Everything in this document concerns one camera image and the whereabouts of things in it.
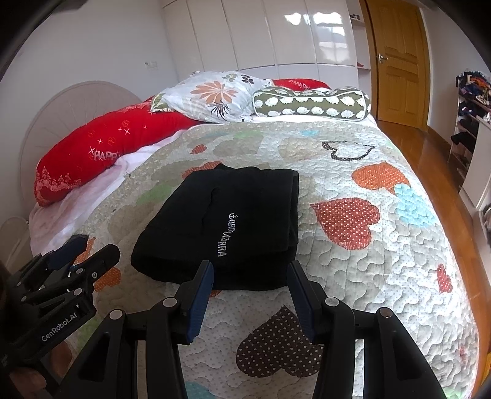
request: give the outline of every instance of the red pillow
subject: red pillow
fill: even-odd
[[[324,82],[315,79],[273,79],[275,86],[282,86],[295,91],[313,90],[316,88],[330,88]]]
[[[56,144],[36,168],[37,203],[47,206],[60,201],[120,156],[202,123],[177,111],[152,113],[151,100],[95,118]]]

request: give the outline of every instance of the white wardrobe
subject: white wardrobe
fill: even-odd
[[[161,3],[179,80],[194,71],[238,70],[259,78],[311,78],[331,87],[359,86],[358,28],[352,26],[346,0]]]

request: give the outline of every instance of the blue gripper pad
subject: blue gripper pad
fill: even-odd
[[[181,284],[176,293],[176,298],[181,300],[181,315],[187,319],[186,339],[189,343],[194,340],[201,330],[201,324],[205,317],[208,299],[213,288],[215,271],[211,262],[201,262],[192,281]]]
[[[326,333],[322,302],[327,295],[318,283],[308,280],[296,260],[287,267],[286,281],[303,334],[311,343],[321,343]]]
[[[88,239],[89,237],[87,235],[72,235],[65,244],[50,254],[48,268],[59,270],[63,266],[73,262],[87,248]]]

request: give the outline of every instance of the white headboard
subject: white headboard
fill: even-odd
[[[37,113],[21,148],[20,189],[29,213],[35,204],[33,185],[39,160],[62,138],[92,119],[141,100],[109,82],[83,82],[66,88]]]

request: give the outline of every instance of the black towel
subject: black towel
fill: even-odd
[[[298,244],[299,174],[290,169],[228,168],[191,173],[138,238],[133,267],[173,283],[215,267],[214,289],[286,285]]]

